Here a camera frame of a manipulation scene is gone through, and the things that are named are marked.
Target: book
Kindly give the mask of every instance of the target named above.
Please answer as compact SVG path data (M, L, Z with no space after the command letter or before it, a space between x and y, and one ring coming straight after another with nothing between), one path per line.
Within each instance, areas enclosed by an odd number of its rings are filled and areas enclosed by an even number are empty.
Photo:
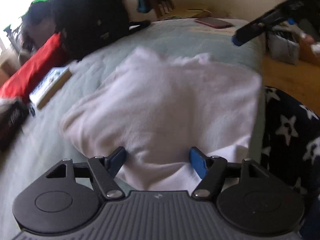
M42 109L71 75L68 67L52 68L29 94L30 101L38 110Z

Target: bed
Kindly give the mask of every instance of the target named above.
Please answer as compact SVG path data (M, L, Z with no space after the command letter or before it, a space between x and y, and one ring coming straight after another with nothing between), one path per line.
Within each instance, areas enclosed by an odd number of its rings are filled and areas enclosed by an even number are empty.
M228 21L236 26L246 23ZM73 73L70 80L41 111L36 112L35 117L27 119L11 148L0 155L0 239L11 239L19 232L11 208L13 200L24 188L63 158L86 161L70 142L60 137L58 122L76 101L94 92L135 47L145 46L171 56L193 57L209 52L217 61L244 65L261 74L265 52L263 39L255 38L236 47L231 43L233 31L217 31L192 19L156 22L88 55L79 63L71 62L68 65ZM264 98L261 96L249 150L255 160L260 159L263 129ZM126 193L131 189L123 181L116 181Z

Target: wooden floor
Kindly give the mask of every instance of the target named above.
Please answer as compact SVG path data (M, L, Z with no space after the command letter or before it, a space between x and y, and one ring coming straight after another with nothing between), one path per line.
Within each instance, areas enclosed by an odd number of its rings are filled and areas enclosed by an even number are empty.
M290 65L266 56L263 84L283 90L320 115L320 66L304 61Z

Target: black backpack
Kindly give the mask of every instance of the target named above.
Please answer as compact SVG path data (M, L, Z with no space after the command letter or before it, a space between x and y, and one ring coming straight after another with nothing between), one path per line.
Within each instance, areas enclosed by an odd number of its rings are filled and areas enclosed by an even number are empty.
M52 15L62 46L77 60L150 25L129 22L122 0L53 0Z

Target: star-patterned fabric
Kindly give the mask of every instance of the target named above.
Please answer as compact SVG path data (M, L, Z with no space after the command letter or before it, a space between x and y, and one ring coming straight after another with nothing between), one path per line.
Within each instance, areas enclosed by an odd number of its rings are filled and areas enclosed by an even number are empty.
M266 125L261 165L305 201L304 240L320 240L320 120L285 92L265 87Z

